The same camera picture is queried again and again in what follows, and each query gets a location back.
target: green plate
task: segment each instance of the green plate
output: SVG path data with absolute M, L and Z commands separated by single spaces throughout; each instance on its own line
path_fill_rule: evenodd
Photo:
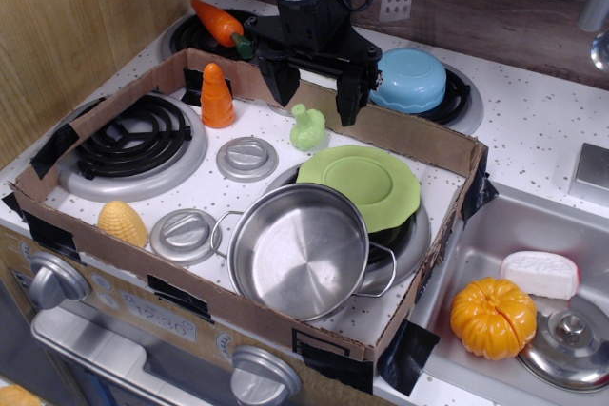
M 402 225 L 421 204 L 421 185 L 408 165 L 375 147 L 324 149 L 301 165 L 296 182 L 344 194 L 362 213 L 368 233 Z

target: control knob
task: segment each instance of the control knob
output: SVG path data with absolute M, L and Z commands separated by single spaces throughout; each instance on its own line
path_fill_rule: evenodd
M 242 406 L 277 406 L 301 389 L 294 369 L 264 349 L 239 346 L 232 364 L 230 388 Z
M 30 267 L 34 280 L 29 287 L 29 299 L 42 309 L 52 309 L 64 300 L 82 300 L 91 291 L 87 280 L 74 267 L 48 252 L 36 252 Z

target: white cheese wedge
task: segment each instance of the white cheese wedge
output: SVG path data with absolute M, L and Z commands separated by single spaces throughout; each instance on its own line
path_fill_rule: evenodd
M 550 299 L 569 300 L 580 287 L 580 270 L 564 256 L 540 251 L 520 251 L 501 263 L 500 277 L 523 292 Z

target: cardboard tray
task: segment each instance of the cardboard tray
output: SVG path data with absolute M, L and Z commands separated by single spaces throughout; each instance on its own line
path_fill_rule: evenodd
M 211 319 L 221 319 L 294 352 L 298 352 L 299 345 L 305 342 L 315 349 L 358 362 L 371 362 L 374 366 L 403 320 L 414 308 L 426 275 L 444 251 L 448 236 L 466 201 L 468 190 L 470 187 L 476 187 L 473 184 L 483 176 L 487 148 L 475 138 L 378 106 L 363 108 L 354 126 L 342 127 L 336 112 L 335 91 L 307 82 L 301 82 L 290 102 L 290 105 L 306 103 L 307 107 L 319 109 L 326 118 L 327 127 L 337 133 L 450 170 L 465 178 L 463 186 L 444 216 L 440 232 L 415 273 L 397 311 L 373 345 L 344 338 L 274 312 L 217 284 L 203 280 L 148 251 L 115 239 L 96 226 L 44 204 L 50 191 L 58 185 L 59 172 L 56 164 L 61 157 L 142 95 L 153 90 L 164 94 L 173 93 L 185 85 L 185 69 L 202 71 L 210 62 L 216 62 L 222 67 L 225 77 L 230 80 L 235 98 L 246 101 L 262 100 L 277 105 L 258 68 L 194 49 L 181 51 L 122 87 L 95 109 L 58 130 L 37 155 L 42 161 L 36 161 L 35 166 L 29 165 L 12 185 L 21 210 L 26 213 L 29 222 L 42 222 L 42 225 L 51 231 L 65 235 L 69 242 L 63 245 L 68 246 L 68 252 L 73 251 L 73 257 L 78 258 L 78 252 L 87 252 L 99 261 L 128 271 L 148 284 L 157 283 L 159 280 L 169 284 L 183 293 L 187 297 L 186 301 L 202 303 Z M 32 236 L 36 240 L 39 237 L 33 232 L 34 230 Z

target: pot handle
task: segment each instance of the pot handle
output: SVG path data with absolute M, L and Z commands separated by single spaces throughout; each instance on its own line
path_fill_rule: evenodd
M 378 294 L 362 294 L 362 293 L 358 292 L 353 295 L 356 295 L 358 297 L 372 297 L 373 299 L 378 299 L 378 298 L 382 297 L 384 295 L 384 293 L 387 290 L 389 290 L 391 288 L 391 286 L 393 285 L 393 282 L 396 279 L 396 270 L 398 268 L 398 261 L 396 260 L 396 255 L 394 254 L 394 252 L 391 249 L 389 249 L 388 247 L 381 246 L 380 244 L 378 244 L 376 242 L 370 242 L 370 244 L 372 244 L 374 247 L 376 247 L 378 249 L 382 249 L 383 251 L 388 252 L 389 255 L 391 256 L 391 262 L 393 263 L 393 268 L 391 269 L 391 278 L 389 278 L 389 282 L 387 283 L 387 285 Z
M 220 257 L 224 257 L 225 259 L 228 258 L 228 255 L 225 254 L 224 252 L 220 252 L 218 250 L 218 248 L 220 246 L 214 246 L 214 240 L 216 239 L 216 232 L 218 231 L 218 229 L 220 228 L 220 222 L 222 222 L 224 219 L 226 219 L 226 216 L 230 216 L 231 214 L 244 214 L 243 211 L 227 211 L 225 214 L 223 214 L 220 219 L 214 224 L 213 228 L 211 229 L 211 240 L 209 240 L 209 247 L 211 248 L 211 250 L 213 252 L 215 252 L 216 254 L 218 254 Z

